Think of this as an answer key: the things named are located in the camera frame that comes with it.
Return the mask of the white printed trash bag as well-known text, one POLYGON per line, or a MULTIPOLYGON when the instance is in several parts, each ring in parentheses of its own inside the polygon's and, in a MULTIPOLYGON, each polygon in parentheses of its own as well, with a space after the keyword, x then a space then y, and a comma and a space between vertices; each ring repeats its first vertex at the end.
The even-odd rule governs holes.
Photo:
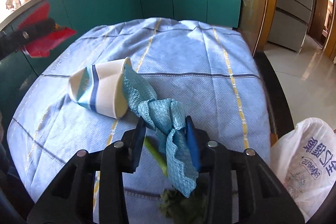
POLYGON ((310 220, 335 183, 334 131, 319 118, 299 122, 271 147, 270 168, 310 220))

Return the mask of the red yellow snack wrapper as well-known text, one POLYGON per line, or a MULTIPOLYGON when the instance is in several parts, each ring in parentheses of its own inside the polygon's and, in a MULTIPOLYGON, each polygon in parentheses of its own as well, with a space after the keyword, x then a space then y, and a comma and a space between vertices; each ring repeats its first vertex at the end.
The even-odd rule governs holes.
POLYGON ((24 38, 19 49, 32 58, 48 57, 51 50, 76 34, 75 30, 57 24, 49 12, 50 5, 44 3, 18 26, 24 38))

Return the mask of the teal dish cloth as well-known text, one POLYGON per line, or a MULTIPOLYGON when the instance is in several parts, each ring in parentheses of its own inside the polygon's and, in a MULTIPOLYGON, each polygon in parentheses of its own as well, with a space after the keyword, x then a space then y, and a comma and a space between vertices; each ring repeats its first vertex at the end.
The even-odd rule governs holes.
POLYGON ((131 111, 157 135, 159 152, 166 155, 171 184, 188 198, 197 187, 198 172, 186 142, 183 104, 173 98, 159 100, 151 84, 129 65, 123 73, 122 92, 131 111))

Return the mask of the teal kitchen cabinets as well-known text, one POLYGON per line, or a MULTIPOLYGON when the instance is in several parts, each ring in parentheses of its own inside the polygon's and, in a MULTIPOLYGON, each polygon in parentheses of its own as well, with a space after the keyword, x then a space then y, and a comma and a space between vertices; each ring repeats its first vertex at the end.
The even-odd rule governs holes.
POLYGON ((236 28, 240 22, 242 0, 33 0, 3 23, 1 30, 13 32, 45 3, 49 4, 50 17, 56 23, 72 28, 77 36, 81 36, 96 26, 151 17, 197 20, 236 28))

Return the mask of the light blue checked tablecloth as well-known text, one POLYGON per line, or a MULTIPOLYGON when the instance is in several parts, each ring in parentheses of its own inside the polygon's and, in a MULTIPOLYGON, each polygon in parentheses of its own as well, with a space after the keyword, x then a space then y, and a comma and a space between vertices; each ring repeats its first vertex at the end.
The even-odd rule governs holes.
POLYGON ((194 125, 228 149, 252 148, 270 161, 264 88, 242 36, 197 21, 150 18, 95 27, 72 43, 32 84, 7 131, 11 156, 26 191, 37 201, 80 149, 100 151, 137 123, 74 103, 70 75, 129 57, 159 99, 181 102, 194 125))

